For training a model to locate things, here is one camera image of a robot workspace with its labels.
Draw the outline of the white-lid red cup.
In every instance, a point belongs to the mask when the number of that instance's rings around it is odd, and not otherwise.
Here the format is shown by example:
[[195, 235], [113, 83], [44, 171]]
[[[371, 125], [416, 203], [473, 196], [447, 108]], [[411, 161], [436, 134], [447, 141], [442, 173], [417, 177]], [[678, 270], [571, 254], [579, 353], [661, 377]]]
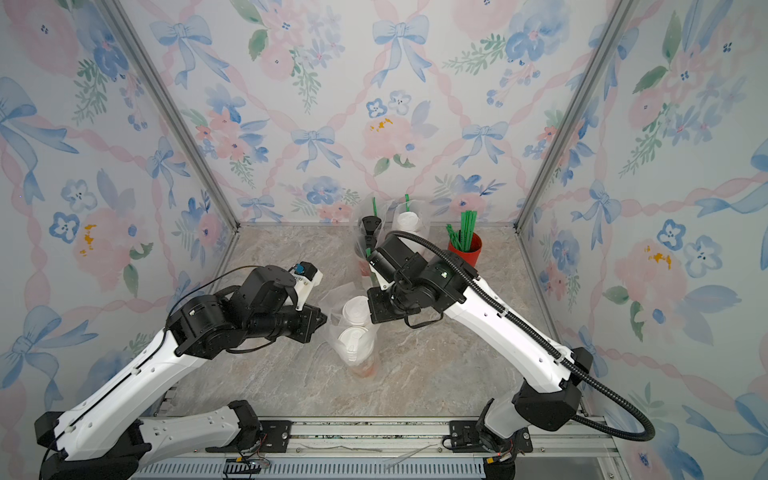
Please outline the white-lid red cup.
[[402, 212], [396, 215], [394, 220], [394, 229], [418, 233], [423, 226], [421, 218], [415, 212]]

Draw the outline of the clear plastic carrier bag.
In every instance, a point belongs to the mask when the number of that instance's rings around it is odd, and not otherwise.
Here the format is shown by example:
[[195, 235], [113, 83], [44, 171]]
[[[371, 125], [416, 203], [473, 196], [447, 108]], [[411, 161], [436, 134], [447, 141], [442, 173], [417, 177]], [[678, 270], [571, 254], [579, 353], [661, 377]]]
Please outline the clear plastic carrier bag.
[[404, 200], [394, 207], [391, 229], [427, 238], [432, 217], [433, 209], [428, 201], [423, 199]]

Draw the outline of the black-lid red cup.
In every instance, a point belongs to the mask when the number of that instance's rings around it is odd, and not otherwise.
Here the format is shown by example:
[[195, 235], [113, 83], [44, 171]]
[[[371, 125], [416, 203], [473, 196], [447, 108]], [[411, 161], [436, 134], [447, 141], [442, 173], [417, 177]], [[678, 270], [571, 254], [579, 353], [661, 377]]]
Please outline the black-lid red cup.
[[365, 235], [376, 236], [382, 228], [383, 221], [381, 218], [367, 215], [361, 218], [360, 225]]
[[377, 248], [377, 242], [378, 239], [375, 236], [364, 235], [361, 242], [363, 252], [367, 252], [368, 250], [375, 250]]

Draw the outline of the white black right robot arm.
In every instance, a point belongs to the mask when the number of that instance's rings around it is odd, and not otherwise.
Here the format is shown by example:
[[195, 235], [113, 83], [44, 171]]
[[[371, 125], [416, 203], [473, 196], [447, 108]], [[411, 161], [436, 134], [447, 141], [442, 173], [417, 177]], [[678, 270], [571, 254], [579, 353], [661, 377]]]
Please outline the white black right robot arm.
[[570, 350], [519, 317], [458, 254], [410, 233], [389, 233], [366, 259], [377, 278], [367, 292], [373, 323], [408, 321], [424, 309], [478, 335], [517, 369], [523, 382], [490, 400], [477, 420], [475, 440], [454, 438], [465, 451], [529, 452], [529, 427], [553, 432], [574, 420], [581, 402], [579, 374], [591, 355]]

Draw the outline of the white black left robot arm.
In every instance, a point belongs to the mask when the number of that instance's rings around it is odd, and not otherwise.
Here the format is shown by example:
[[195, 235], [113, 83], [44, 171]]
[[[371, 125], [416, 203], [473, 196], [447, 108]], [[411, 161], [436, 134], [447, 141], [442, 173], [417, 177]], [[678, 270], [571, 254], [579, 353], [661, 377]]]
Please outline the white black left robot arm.
[[75, 407], [35, 421], [45, 450], [40, 478], [128, 479], [151, 463], [193, 450], [243, 454], [259, 448], [267, 435], [246, 400], [166, 420], [144, 413], [219, 354], [247, 353], [247, 340], [309, 342], [327, 320], [307, 302], [322, 278], [310, 262], [289, 269], [257, 266], [240, 285], [182, 297], [148, 346], [102, 387]]

